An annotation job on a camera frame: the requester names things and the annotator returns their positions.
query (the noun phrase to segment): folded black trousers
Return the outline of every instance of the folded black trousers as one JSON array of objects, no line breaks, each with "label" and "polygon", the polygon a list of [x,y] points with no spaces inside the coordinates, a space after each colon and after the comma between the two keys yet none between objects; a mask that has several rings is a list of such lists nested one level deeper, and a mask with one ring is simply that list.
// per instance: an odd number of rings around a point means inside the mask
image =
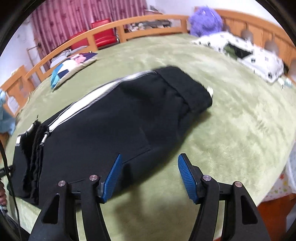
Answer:
[{"label": "folded black trousers", "polygon": [[208,91],[173,66],[111,81],[18,136],[15,194],[42,207],[59,181],[79,192],[120,153],[118,192],[163,162],[211,105]]}]

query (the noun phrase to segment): screw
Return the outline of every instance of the screw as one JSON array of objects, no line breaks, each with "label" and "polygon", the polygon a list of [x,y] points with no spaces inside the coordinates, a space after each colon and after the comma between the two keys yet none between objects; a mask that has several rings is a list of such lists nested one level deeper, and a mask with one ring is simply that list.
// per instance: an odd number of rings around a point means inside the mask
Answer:
[{"label": "screw", "polygon": [[97,176],[97,175],[91,175],[91,176],[89,177],[89,179],[90,179],[91,181],[95,181],[95,180],[98,179],[98,176]]},{"label": "screw", "polygon": [[209,175],[204,175],[203,177],[202,177],[205,181],[211,181],[211,176],[209,176]]},{"label": "screw", "polygon": [[241,188],[242,187],[242,183],[241,182],[235,182],[234,185],[237,186],[238,188]]},{"label": "screw", "polygon": [[59,183],[58,183],[58,185],[59,185],[60,187],[65,186],[65,184],[66,184],[65,181],[59,181]]}]

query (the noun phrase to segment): blue gripper pad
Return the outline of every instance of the blue gripper pad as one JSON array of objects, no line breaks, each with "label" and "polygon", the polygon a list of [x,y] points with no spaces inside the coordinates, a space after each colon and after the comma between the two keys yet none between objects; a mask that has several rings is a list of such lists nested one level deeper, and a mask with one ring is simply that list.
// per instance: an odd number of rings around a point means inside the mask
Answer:
[{"label": "blue gripper pad", "polygon": [[122,159],[121,159],[121,155],[119,154],[104,183],[104,194],[102,196],[102,199],[104,200],[104,202],[107,202],[107,200],[112,197],[121,169],[122,169]]},{"label": "blue gripper pad", "polygon": [[196,182],[182,155],[179,155],[178,157],[178,168],[189,198],[197,204],[198,196],[196,192]]}]

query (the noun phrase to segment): purple plush toy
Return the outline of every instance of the purple plush toy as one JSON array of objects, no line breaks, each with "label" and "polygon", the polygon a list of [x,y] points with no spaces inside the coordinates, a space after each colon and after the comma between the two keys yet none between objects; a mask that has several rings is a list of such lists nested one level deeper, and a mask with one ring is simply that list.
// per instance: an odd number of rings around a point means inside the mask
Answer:
[{"label": "purple plush toy", "polygon": [[210,35],[222,31],[222,18],[209,7],[200,7],[189,18],[191,24],[190,34],[196,37]]}]

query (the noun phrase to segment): wire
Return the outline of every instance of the wire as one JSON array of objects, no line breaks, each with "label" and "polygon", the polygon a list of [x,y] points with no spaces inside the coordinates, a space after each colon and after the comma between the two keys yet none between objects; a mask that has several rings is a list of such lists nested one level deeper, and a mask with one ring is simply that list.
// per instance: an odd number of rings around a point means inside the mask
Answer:
[{"label": "wire", "polygon": [[18,211],[18,208],[17,208],[17,202],[15,200],[15,192],[13,190],[11,178],[10,178],[10,175],[9,175],[9,169],[8,169],[7,157],[6,157],[6,154],[5,154],[5,149],[3,147],[3,144],[2,144],[2,141],[1,140],[0,140],[0,152],[1,152],[1,155],[2,155],[3,163],[4,163],[4,170],[5,170],[7,179],[8,179],[8,183],[9,183],[10,188],[11,188],[11,193],[12,193],[12,197],[13,197],[13,202],[15,204],[15,209],[17,211],[18,231],[19,231],[19,235],[20,235],[20,241],[22,241],[22,233],[21,233],[21,229],[20,229],[20,214],[19,214],[19,211]]}]

